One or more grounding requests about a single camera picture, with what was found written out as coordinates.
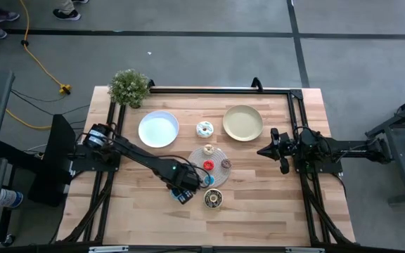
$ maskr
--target tan plate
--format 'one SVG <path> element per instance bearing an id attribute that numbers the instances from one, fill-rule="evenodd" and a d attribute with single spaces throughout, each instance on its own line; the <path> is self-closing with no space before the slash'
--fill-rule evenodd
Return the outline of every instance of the tan plate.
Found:
<path id="1" fill-rule="evenodd" d="M 236 105 L 224 114 L 223 127 L 226 133 L 237 141 L 251 141 L 264 128 L 259 112 L 249 105 Z"/>

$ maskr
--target wooden table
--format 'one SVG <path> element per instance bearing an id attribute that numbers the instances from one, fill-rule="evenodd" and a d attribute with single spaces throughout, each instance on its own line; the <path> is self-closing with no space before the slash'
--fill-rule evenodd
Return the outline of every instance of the wooden table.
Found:
<path id="1" fill-rule="evenodd" d="M 95 88 L 85 132 L 93 123 L 105 123 L 110 103 L 107 90 L 104 86 Z M 303 94 L 309 126 L 330 136 L 320 89 L 303 89 Z M 264 119 L 264 130 L 253 141 L 235 141 L 223 130 L 224 113 L 238 104 L 251 105 Z M 139 139 L 141 119 L 154 110 L 166 110 L 179 121 L 178 137 L 165 148 L 149 148 Z M 214 125 L 214 134 L 209 139 L 196 136 L 195 126 L 203 120 Z M 256 154 L 270 143 L 271 127 L 278 128 L 280 133 L 291 133 L 285 96 L 153 94 L 144 100 L 140 109 L 127 109 L 122 135 L 140 148 L 155 155 L 188 157 L 196 148 L 210 143 L 228 155 L 233 169 L 228 181 L 218 187 L 224 195 L 223 205 L 213 210 L 204 206 L 203 190 L 181 205 L 172 199 L 165 184 L 151 170 L 123 158 L 112 188 L 104 245 L 309 245 L 299 176 L 292 167 L 289 174 L 282 175 L 278 162 Z M 89 208 L 94 176 L 94 172 L 85 172 L 72 182 L 58 240 L 72 231 Z M 320 182 L 327 213 L 344 235 L 354 241 L 341 184 L 329 174 L 320 174 Z M 96 234 L 98 215 L 93 234 Z M 314 220 L 321 238 L 316 214 Z"/>

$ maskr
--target concrete floor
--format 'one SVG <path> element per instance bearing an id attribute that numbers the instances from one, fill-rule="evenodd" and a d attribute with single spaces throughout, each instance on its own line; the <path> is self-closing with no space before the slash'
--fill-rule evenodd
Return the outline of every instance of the concrete floor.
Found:
<path id="1" fill-rule="evenodd" d="M 83 18 L 64 22 L 50 15 L 54 1 L 25 0 L 34 29 L 185 32 L 291 32 L 285 0 L 91 0 L 77 6 Z M 405 1 L 294 0 L 300 32 L 405 34 Z M 17 1 L 0 5 L 21 12 Z M 25 17 L 10 28 L 24 28 Z M 58 87 L 23 51 L 22 36 L 0 41 L 0 68 L 14 71 L 13 88 L 43 99 Z M 30 36 L 30 50 L 62 82 L 70 98 L 38 103 L 50 112 L 88 104 L 93 87 L 105 85 L 118 70 L 134 68 L 165 86 L 249 86 L 258 76 L 266 87 L 301 87 L 293 39 L 245 37 L 90 37 Z M 321 88 L 334 138 L 365 139 L 405 102 L 405 40 L 302 39 L 310 86 Z M 16 97 L 8 108 L 35 125 L 51 117 Z M 70 121 L 86 117 L 79 110 Z M 19 149 L 43 144 L 47 131 L 34 131 L 4 119 L 0 139 Z M 394 164 L 344 159 L 349 211 L 357 242 L 405 249 L 405 205 L 387 198 L 404 188 Z M 28 180 L 18 178 L 19 184 Z M 26 203 L 13 232 L 16 245 L 48 242 L 61 209 Z"/>

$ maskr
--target white bowl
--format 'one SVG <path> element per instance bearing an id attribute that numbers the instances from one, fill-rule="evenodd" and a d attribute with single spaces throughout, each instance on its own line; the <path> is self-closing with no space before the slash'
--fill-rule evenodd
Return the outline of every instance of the white bowl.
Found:
<path id="1" fill-rule="evenodd" d="M 176 117 L 165 111 L 147 114 L 139 124 L 141 141 L 152 148 L 162 148 L 174 141 L 179 132 Z"/>

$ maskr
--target donut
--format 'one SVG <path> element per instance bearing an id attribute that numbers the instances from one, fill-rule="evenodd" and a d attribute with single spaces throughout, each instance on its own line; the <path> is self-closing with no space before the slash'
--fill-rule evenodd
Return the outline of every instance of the donut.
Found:
<path id="1" fill-rule="evenodd" d="M 205 169 L 205 170 L 213 170 L 214 167 L 215 167 L 214 161 L 212 161 L 212 160 L 207 160 L 207 161 L 204 162 L 203 166 L 204 166 L 204 169 Z"/>
<path id="2" fill-rule="evenodd" d="M 199 122 L 196 125 L 196 134 L 201 138 L 209 138 L 214 133 L 214 126 L 210 122 Z"/>
<path id="3" fill-rule="evenodd" d="M 231 164 L 231 161 L 230 161 L 229 159 L 223 159 L 223 160 L 221 161 L 221 166 L 222 166 L 223 168 L 225 168 L 225 169 L 230 169 L 231 166 L 232 166 L 232 164 Z"/>
<path id="4" fill-rule="evenodd" d="M 204 149 L 202 150 L 206 155 L 211 155 L 214 153 L 214 146 L 207 144 L 204 146 Z"/>

